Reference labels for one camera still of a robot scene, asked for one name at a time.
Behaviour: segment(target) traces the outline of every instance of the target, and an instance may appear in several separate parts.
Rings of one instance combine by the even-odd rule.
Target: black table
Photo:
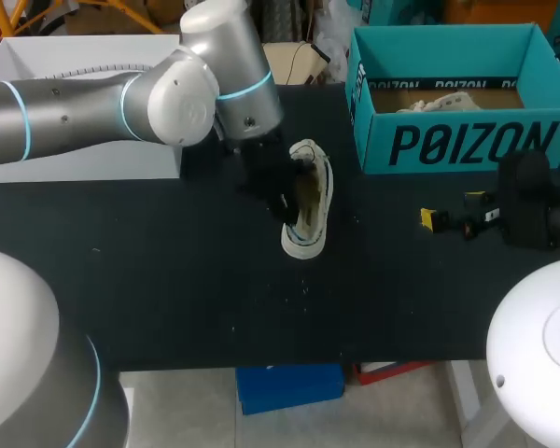
[[[318,259],[284,253],[212,138],[184,180],[0,185],[0,251],[50,283],[114,369],[484,357],[499,301],[560,250],[430,234],[420,207],[461,209],[495,174],[364,176],[342,86],[281,98],[288,141],[313,138],[334,169]]]

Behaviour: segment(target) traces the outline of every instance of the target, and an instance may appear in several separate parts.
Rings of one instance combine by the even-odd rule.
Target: orange object
[[[446,0],[446,23],[536,23],[545,34],[552,23],[557,0],[502,0],[499,2]]]
[[[1,37],[12,37],[19,34],[21,31],[29,28],[31,25],[40,21],[46,15],[50,14],[51,11],[60,7],[63,4],[63,0],[52,0],[51,6],[48,7],[43,12],[37,14],[30,21],[26,22],[22,26],[17,26],[19,24],[19,19],[21,18],[22,12],[27,7],[29,0],[18,0],[17,5],[12,11],[11,16],[8,16],[6,9],[4,8],[4,3],[0,0],[0,32]],[[77,0],[77,3],[84,3],[87,5],[96,5],[100,7],[115,7],[123,14],[126,14],[131,19],[146,28],[147,31],[153,34],[163,34],[163,30],[154,25],[151,21],[141,17],[134,9],[126,6],[122,0]]]

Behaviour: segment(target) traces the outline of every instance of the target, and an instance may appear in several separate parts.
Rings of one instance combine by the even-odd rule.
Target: tiled floor
[[[364,387],[341,399],[243,416],[234,369],[124,373],[134,388],[129,448],[459,447],[441,365]]]

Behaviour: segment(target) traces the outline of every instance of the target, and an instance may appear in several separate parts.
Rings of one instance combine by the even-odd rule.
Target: white sneaker
[[[468,93],[457,91],[438,98],[436,101],[426,103],[417,101],[408,109],[401,109],[399,112],[447,112],[452,110],[480,110],[481,108],[473,103]]]
[[[334,175],[328,156],[313,140],[302,140],[290,147],[288,152],[293,160],[312,162],[314,169],[308,175],[297,177],[295,190],[299,219],[294,226],[282,226],[282,247],[295,259],[312,259],[321,253],[326,243]]]

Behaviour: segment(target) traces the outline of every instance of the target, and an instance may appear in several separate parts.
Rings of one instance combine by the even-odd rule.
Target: gray metal robot link
[[[282,108],[245,0],[207,0],[181,32],[183,45],[143,73],[0,82],[0,163],[114,140],[190,146],[217,117],[258,196],[296,221]],[[123,448],[128,428],[99,350],[36,273],[0,254],[0,448]]]
[[[284,181],[283,111],[245,0],[199,4],[182,17],[181,34],[182,45],[146,72],[0,82],[0,164],[116,140],[186,147],[203,140],[217,117],[235,147],[281,153],[247,156],[247,172],[285,170],[276,176]],[[267,191],[259,196],[292,203],[291,184],[280,183],[262,184]],[[278,202],[271,194],[286,197]],[[295,210],[282,219],[296,222]]]

